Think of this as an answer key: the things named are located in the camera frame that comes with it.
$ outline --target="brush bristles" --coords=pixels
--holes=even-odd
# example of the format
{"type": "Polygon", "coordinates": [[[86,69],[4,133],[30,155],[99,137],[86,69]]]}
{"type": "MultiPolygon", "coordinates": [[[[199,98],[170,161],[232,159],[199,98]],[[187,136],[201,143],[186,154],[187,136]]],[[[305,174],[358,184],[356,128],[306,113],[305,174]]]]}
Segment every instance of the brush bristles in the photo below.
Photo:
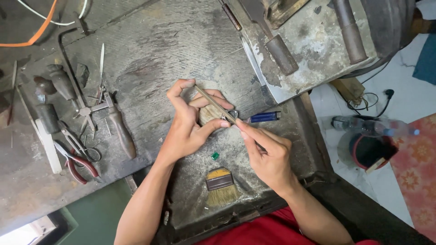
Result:
{"type": "Polygon", "coordinates": [[[206,203],[211,207],[222,206],[227,203],[236,201],[239,196],[241,196],[241,194],[236,189],[236,186],[233,184],[209,191],[208,200],[206,201],[206,203]]]}

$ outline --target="green gemstone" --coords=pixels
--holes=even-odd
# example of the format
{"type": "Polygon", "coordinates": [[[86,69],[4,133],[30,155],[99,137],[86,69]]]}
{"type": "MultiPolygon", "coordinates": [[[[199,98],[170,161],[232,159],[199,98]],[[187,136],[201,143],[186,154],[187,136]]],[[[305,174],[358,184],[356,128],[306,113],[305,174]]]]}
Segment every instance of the green gemstone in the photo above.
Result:
{"type": "Polygon", "coordinates": [[[212,156],[211,156],[212,160],[214,160],[214,161],[217,160],[218,157],[219,157],[218,152],[214,152],[214,153],[212,154],[212,156]]]}

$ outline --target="red shirt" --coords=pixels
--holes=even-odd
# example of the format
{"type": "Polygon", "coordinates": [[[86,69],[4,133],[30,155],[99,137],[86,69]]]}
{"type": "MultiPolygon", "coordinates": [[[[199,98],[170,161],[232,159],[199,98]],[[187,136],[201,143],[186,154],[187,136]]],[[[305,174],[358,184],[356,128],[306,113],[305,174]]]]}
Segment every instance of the red shirt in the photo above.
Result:
{"type": "MultiPolygon", "coordinates": [[[[316,243],[300,233],[294,214],[289,207],[286,207],[197,243],[197,245],[219,244],[315,245],[316,243]]],[[[362,241],[357,245],[379,245],[379,243],[362,241]]]]}

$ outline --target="red-handled pliers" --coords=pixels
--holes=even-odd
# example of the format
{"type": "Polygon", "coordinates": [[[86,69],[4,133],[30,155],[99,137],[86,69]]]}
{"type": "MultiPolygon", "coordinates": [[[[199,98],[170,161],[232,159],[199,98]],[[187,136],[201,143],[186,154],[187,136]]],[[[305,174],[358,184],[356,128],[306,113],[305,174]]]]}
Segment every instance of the red-handled pliers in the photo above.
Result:
{"type": "Polygon", "coordinates": [[[92,174],[93,177],[98,177],[99,173],[97,172],[97,170],[94,168],[94,166],[92,165],[92,163],[90,163],[88,160],[83,159],[77,155],[74,154],[74,149],[71,150],[71,153],[68,152],[68,150],[65,148],[65,146],[62,145],[62,143],[60,143],[57,140],[54,140],[54,146],[56,147],[56,149],[58,149],[58,151],[64,155],[67,158],[67,161],[65,162],[66,165],[68,165],[68,169],[70,170],[71,174],[73,175],[73,177],[80,183],[82,184],[86,184],[87,181],[77,172],[75,166],[74,166],[74,161],[76,161],[77,163],[81,163],[83,164],[92,174]]]}

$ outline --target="workbench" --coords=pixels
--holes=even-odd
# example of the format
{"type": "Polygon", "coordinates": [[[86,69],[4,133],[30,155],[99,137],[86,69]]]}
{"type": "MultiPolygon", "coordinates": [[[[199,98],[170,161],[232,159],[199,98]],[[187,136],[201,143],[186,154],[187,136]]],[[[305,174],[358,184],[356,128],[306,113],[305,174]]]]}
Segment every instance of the workbench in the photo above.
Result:
{"type": "MultiPolygon", "coordinates": [[[[280,121],[263,123],[259,126],[292,140],[291,164],[298,178],[304,180],[313,176],[316,171],[332,171],[324,141],[305,91],[357,66],[349,65],[347,53],[340,41],[340,34],[340,38],[331,38],[329,45],[318,47],[320,50],[316,50],[313,46],[312,40],[319,38],[319,35],[329,38],[330,35],[340,33],[334,11],[327,7],[328,0],[310,1],[291,19],[296,23],[290,25],[294,31],[289,31],[289,35],[285,35],[285,42],[289,42],[293,40],[295,31],[299,33],[298,38],[295,37],[295,44],[299,44],[300,48],[291,48],[291,52],[295,54],[300,64],[301,72],[292,77],[292,79],[301,78],[297,84],[293,84],[291,78],[281,76],[271,59],[266,55],[263,56],[265,62],[261,66],[268,81],[275,86],[281,83],[281,90],[287,88],[285,84],[293,84],[289,93],[283,95],[285,97],[281,97],[280,100],[275,99],[271,94],[271,86],[260,85],[245,52],[241,49],[239,34],[218,2],[211,0],[128,1],[126,3],[126,6],[130,6],[128,10],[120,8],[115,2],[94,0],[89,12],[91,17],[95,17],[101,8],[110,8],[111,4],[114,5],[114,11],[107,11],[106,14],[99,13],[98,17],[95,17],[99,21],[104,19],[104,24],[99,23],[93,34],[86,37],[76,34],[67,35],[64,38],[68,42],[65,49],[73,67],[77,63],[88,66],[90,77],[82,93],[85,96],[94,96],[99,85],[100,49],[102,43],[105,44],[104,85],[111,92],[117,91],[115,96],[117,107],[122,112],[124,122],[135,141],[137,158],[127,160],[110,120],[107,121],[109,127],[112,127],[112,136],[106,128],[104,119],[108,112],[101,110],[92,115],[98,127],[95,139],[92,140],[89,127],[84,134],[87,136],[86,146],[95,147],[102,153],[101,161],[95,164],[102,175],[101,180],[81,185],[73,179],[68,170],[53,174],[43,146],[24,113],[19,97],[16,96],[13,123],[0,130],[2,155],[0,234],[36,220],[151,165],[156,159],[174,116],[174,109],[165,93],[177,78],[196,78],[200,87],[220,90],[224,97],[235,105],[242,119],[265,110],[281,111],[283,118],[280,121]],[[319,22],[319,19],[305,17],[305,13],[313,12],[313,6],[322,6],[319,16],[326,19],[322,23],[325,31],[320,32],[318,28],[316,30],[311,28],[310,22],[319,22]],[[302,40],[306,43],[305,46],[301,46],[302,40]],[[277,105],[277,101],[286,100],[288,101],[277,105]],[[11,131],[14,135],[13,148],[10,147],[11,131]]],[[[363,20],[359,27],[368,28],[365,27],[365,16],[362,12],[363,9],[357,8],[355,13],[358,20],[363,20]]],[[[243,17],[241,19],[242,24],[249,25],[243,17]]],[[[92,20],[92,18],[85,18],[89,27],[94,25],[92,20]]],[[[244,30],[244,33],[254,35],[249,27],[244,30]]],[[[364,33],[369,35],[369,30],[362,32],[364,33]]],[[[55,52],[56,46],[53,40],[49,39],[48,43],[51,45],[48,47],[50,52],[41,53],[34,47],[27,49],[31,52],[39,52],[35,54],[37,58],[27,59],[25,69],[18,71],[17,84],[23,84],[24,99],[28,105],[37,104],[33,76],[47,76],[46,66],[58,64],[61,60],[61,54],[55,52]]],[[[370,62],[375,57],[375,51],[373,46],[371,49],[368,38],[364,38],[364,44],[365,47],[369,47],[367,55],[370,58],[367,62],[370,62]]],[[[10,49],[4,52],[12,54],[10,49]]],[[[9,62],[13,61],[3,58],[2,64],[9,64],[9,62]]],[[[2,84],[7,84],[6,82],[10,80],[1,80],[2,84]]],[[[186,89],[183,96],[189,99],[194,94],[194,89],[186,89]]],[[[83,118],[72,118],[75,111],[70,102],[65,101],[59,94],[50,95],[48,102],[55,104],[60,120],[66,122],[73,132],[78,133],[83,118]]],[[[32,107],[30,111],[36,118],[32,107]]],[[[204,204],[193,203],[205,197],[203,176],[214,167],[225,166],[232,170],[238,188],[245,192],[243,198],[238,201],[239,204],[250,202],[258,196],[270,195],[271,190],[257,179],[251,170],[243,142],[239,133],[234,130],[225,129],[214,133],[197,153],[182,159],[176,165],[169,187],[174,213],[171,222],[174,227],[183,227],[186,222],[200,220],[220,211],[219,208],[205,211],[204,204]],[[214,151],[220,153],[216,162],[210,159],[214,151]],[[174,205],[178,200],[185,200],[185,203],[174,205]],[[191,215],[192,220],[186,220],[187,214],[191,215]]],[[[53,135],[53,138],[65,141],[62,134],[53,135]]],[[[63,162],[64,158],[61,155],[59,157],[63,162]]],[[[85,174],[84,177],[90,179],[89,175],[85,174]]]]}

